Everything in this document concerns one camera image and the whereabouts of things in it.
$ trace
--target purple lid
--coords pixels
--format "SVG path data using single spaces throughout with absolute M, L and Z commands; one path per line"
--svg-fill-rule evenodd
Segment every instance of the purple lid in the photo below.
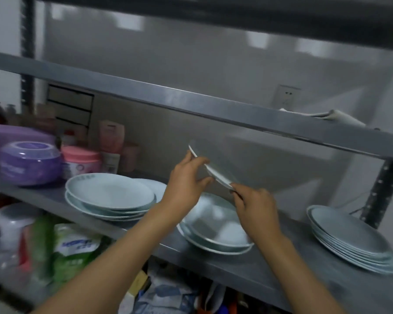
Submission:
M 10 142 L 1 148 L 1 152 L 22 159 L 53 159 L 60 156 L 54 145 L 33 141 Z

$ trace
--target person's left hand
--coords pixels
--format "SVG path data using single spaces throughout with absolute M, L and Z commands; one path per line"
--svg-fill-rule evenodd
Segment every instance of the person's left hand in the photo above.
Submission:
M 177 222 L 189 213 L 205 187 L 214 181 L 212 177 L 197 180 L 199 167 L 208 163 L 210 161 L 206 157 L 194 158 L 188 150 L 185 158 L 173 169 L 160 204 L 173 214 Z

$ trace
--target metal shelf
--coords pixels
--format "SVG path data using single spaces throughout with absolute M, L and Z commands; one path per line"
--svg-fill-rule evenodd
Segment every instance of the metal shelf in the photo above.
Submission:
M 393 0 L 42 0 L 393 49 Z
M 0 53 L 0 69 L 216 121 L 393 160 L 393 134 Z
M 42 304 L 51 295 L 47 286 L 32 280 L 31 274 L 19 267 L 0 267 L 0 285 L 33 306 Z
M 120 238 L 135 224 L 104 222 L 76 211 L 64 200 L 63 183 L 41 188 L 18 188 L 0 179 L 0 192 L 113 239 Z M 310 269 L 348 313 L 393 313 L 393 275 L 369 273 L 342 261 L 314 239 L 307 224 L 281 216 L 281 228 Z M 215 255 L 190 245 L 175 229 L 163 239 L 153 255 L 290 310 L 278 281 L 255 247 L 240 256 Z

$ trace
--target green package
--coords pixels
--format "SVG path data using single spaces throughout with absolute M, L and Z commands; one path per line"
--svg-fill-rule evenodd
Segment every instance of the green package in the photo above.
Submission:
M 102 237 L 76 224 L 54 226 L 55 289 L 70 281 L 100 254 L 103 246 Z

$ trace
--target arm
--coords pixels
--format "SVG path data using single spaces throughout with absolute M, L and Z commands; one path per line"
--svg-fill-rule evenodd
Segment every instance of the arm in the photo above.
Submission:
M 143 264 L 163 237 L 197 203 L 213 179 L 197 181 L 198 168 L 208 159 L 188 151 L 171 173 L 163 199 L 126 235 L 87 266 L 34 314 L 115 314 Z
M 296 314 L 344 314 L 345 311 L 315 277 L 285 237 L 278 221 L 273 196 L 266 190 L 254 190 L 232 184 L 242 227 L 258 246 L 273 273 L 281 283 Z

